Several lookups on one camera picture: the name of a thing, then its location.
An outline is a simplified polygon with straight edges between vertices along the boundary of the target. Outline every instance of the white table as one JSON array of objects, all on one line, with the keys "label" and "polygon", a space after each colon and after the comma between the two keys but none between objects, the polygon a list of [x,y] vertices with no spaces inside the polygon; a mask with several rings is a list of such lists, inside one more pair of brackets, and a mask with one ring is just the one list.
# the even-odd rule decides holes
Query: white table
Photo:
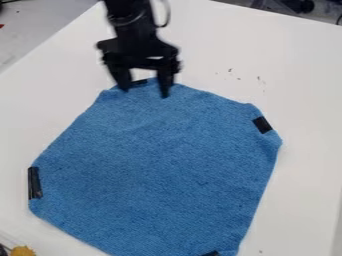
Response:
[{"label": "white table", "polygon": [[[284,140],[239,255],[330,255],[342,187],[342,28],[206,0],[171,3],[161,34],[182,48],[179,82],[254,103]],[[0,77],[0,229],[38,255],[104,255],[29,212],[26,170],[112,86],[94,48],[110,37],[97,4]]]}]

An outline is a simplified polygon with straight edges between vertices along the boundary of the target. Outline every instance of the black tag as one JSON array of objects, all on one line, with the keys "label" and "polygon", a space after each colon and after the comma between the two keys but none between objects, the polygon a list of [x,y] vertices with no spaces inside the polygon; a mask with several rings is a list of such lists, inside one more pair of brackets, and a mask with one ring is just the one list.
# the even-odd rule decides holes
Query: black tag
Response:
[{"label": "black tag", "polygon": [[212,251],[212,252],[203,254],[202,256],[220,256],[220,254],[218,253],[218,251]]},{"label": "black tag", "polygon": [[258,128],[258,130],[264,134],[266,132],[269,132],[271,130],[273,130],[273,128],[271,127],[271,125],[267,122],[266,118],[261,116],[258,117],[256,119],[253,120],[253,123],[255,124],[255,126]]},{"label": "black tag", "polygon": [[28,189],[29,189],[29,200],[32,198],[42,198],[43,192],[40,186],[39,180],[39,168],[30,167],[28,169]]},{"label": "black tag", "polygon": [[148,79],[142,79],[142,80],[133,81],[132,82],[132,86],[133,87],[141,87],[141,86],[147,84],[147,82],[148,82]]}]

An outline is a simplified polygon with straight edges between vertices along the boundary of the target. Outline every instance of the black cable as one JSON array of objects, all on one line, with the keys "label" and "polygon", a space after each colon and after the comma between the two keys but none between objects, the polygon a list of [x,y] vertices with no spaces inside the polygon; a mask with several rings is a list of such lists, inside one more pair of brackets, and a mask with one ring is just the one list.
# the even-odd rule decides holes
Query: black cable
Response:
[{"label": "black cable", "polygon": [[338,17],[338,19],[336,20],[336,25],[340,25],[340,21],[342,19],[342,14]]},{"label": "black cable", "polygon": [[18,2],[18,1],[21,1],[21,0],[5,0],[5,1],[2,1],[2,3],[3,4],[8,4],[8,3]]}]

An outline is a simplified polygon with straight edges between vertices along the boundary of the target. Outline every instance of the blue towel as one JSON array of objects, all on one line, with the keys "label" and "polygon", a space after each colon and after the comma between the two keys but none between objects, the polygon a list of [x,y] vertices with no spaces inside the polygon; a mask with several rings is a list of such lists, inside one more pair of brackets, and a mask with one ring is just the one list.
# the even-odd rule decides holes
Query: blue towel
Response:
[{"label": "blue towel", "polygon": [[237,254],[281,140],[251,104],[150,79],[103,91],[33,163],[31,211],[110,255]]}]

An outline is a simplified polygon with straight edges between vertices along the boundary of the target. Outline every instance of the black label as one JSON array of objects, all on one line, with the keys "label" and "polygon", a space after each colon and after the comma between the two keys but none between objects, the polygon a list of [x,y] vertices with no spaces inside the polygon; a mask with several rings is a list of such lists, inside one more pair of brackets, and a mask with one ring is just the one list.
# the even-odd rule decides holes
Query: black label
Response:
[{"label": "black label", "polygon": [[218,253],[218,251],[212,251],[212,252],[203,254],[202,256],[220,256],[220,254]]},{"label": "black label", "polygon": [[33,198],[39,199],[43,197],[42,188],[40,186],[38,167],[30,167],[28,169],[28,190],[29,200]]},{"label": "black label", "polygon": [[272,126],[267,122],[266,118],[263,116],[254,119],[253,123],[262,134],[273,130]]}]

